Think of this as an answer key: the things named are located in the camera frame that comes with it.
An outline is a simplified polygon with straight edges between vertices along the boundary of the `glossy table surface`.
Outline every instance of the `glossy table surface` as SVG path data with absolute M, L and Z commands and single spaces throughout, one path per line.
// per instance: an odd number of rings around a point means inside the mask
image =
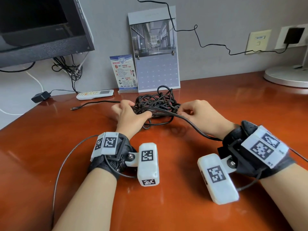
M 308 157 L 308 89 L 276 85 L 262 76 L 263 72 L 254 72 L 182 81 L 182 88 L 174 91 L 175 99 L 179 103 L 207 100 L 227 119 L 262 124 Z M 113 97 L 105 99 L 135 101 L 138 95 L 115 91 Z M 112 104 L 70 110 L 86 102 L 74 94 L 51 97 L 0 131 L 0 230 L 50 230 L 53 189 L 63 160 L 81 140 L 116 128 Z M 86 177 L 95 141 L 93 138 L 80 145 L 63 167 L 56 220 Z M 120 178 L 112 231 L 291 230 L 259 183 L 240 192 L 238 202 L 212 202 L 197 159 L 216 153 L 221 142 L 202 137 L 177 118 L 171 124 L 142 130 L 131 140 L 137 149 L 146 142 L 157 144 L 160 184 L 145 188 L 137 180 Z M 237 174 L 232 179 L 237 187 L 251 181 Z

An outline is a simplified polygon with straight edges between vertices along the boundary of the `hand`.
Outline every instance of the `hand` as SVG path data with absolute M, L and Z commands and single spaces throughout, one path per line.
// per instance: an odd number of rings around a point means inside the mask
M 130 100 L 122 100 L 115 104 L 111 109 L 117 114 L 118 125 L 116 132 L 119 132 L 130 140 L 143 126 L 143 124 L 152 117 L 152 112 L 146 111 L 141 114 L 135 114 L 131 106 L 135 103 Z
M 190 120 L 205 134 L 221 140 L 236 128 L 234 123 L 225 119 L 205 100 L 183 103 L 177 113 Z

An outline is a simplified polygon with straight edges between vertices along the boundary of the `wall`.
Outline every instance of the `wall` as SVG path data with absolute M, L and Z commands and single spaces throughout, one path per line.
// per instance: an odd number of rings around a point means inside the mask
M 280 28 L 308 23 L 307 0 L 156 0 L 176 6 L 177 29 L 197 32 L 202 45 L 226 44 L 232 53 L 244 51 L 253 31 L 272 29 L 268 49 L 273 49 Z M 94 36 L 95 51 L 84 64 L 83 77 L 76 82 L 79 91 L 117 87 L 109 56 L 133 52 L 127 13 L 163 7 L 161 4 L 138 3 L 137 0 L 80 0 Z M 288 49 L 283 54 L 262 53 L 229 56 L 224 47 L 200 48 L 194 32 L 178 32 L 181 80 L 222 76 L 265 70 L 271 66 L 299 64 L 304 47 Z M 50 59 L 37 62 L 29 72 L 45 90 L 71 89 L 65 73 L 51 70 Z M 7 68 L 21 69 L 21 66 Z M 24 113 L 35 104 L 31 97 L 40 87 L 26 73 L 0 72 L 0 108 L 11 113 Z M 0 112 L 0 129 L 15 120 Z

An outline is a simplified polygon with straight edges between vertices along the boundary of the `wall outlet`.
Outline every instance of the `wall outlet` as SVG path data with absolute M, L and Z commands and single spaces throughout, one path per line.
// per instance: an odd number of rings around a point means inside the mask
M 261 53 L 261 52 L 257 52 L 259 50 L 266 51 L 266 47 L 270 39 L 271 32 L 272 30 L 265 30 L 265 31 L 250 33 L 246 51 L 250 51 L 250 50 L 253 50 L 253 51 L 247 52 L 245 54 Z
M 279 37 L 278 37 L 275 49 L 284 49 L 284 48 L 286 48 L 286 44 L 284 44 L 283 42 L 285 41 L 285 38 L 287 36 L 289 28 L 292 28 L 292 27 L 304 27 L 305 30 L 303 32 L 303 35 L 302 35 L 299 43 L 298 44 L 290 44 L 288 46 L 288 48 L 300 47 L 300 46 L 308 45 L 307 42 L 306 42 L 306 39 L 308 40 L 308 24 L 301 24 L 301 25 L 282 27 L 281 30 L 280 30 L 280 34 L 279 34 Z

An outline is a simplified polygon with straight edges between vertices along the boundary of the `qr code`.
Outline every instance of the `qr code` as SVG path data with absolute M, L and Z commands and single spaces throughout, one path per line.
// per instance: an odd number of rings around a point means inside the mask
M 155 179 L 149 179 L 149 180 L 142 180 L 142 183 L 144 186 L 148 186 L 148 185 L 155 185 Z
M 142 151 L 141 152 L 141 161 L 150 161 L 153 160 L 153 150 Z
M 226 177 L 225 177 L 225 175 L 224 175 L 224 173 L 221 170 L 221 167 L 219 165 L 212 167 L 212 168 L 208 168 L 208 172 L 209 172 L 209 175 L 210 175 L 213 183 L 223 181 L 223 180 L 226 179 Z
M 269 134 L 265 134 L 263 135 L 263 137 L 261 138 L 263 140 L 265 140 L 268 144 L 270 144 L 271 146 L 277 148 L 278 145 L 280 144 L 280 142 L 278 140 L 276 140 L 274 137 L 270 136 Z
M 102 147 L 102 141 L 103 141 L 103 138 L 97 140 L 94 150 L 100 149 Z
M 116 143 L 116 139 L 117 139 L 117 138 L 106 137 L 103 147 L 116 147 L 116 146 L 115 146 L 115 145 L 116 145 L 116 144 L 115 144 L 115 143 Z
M 259 157 L 261 157 L 261 159 L 266 159 L 274 152 L 273 149 L 271 149 L 269 146 L 265 145 L 261 141 L 258 141 L 255 145 L 253 145 L 250 150 L 257 154 Z

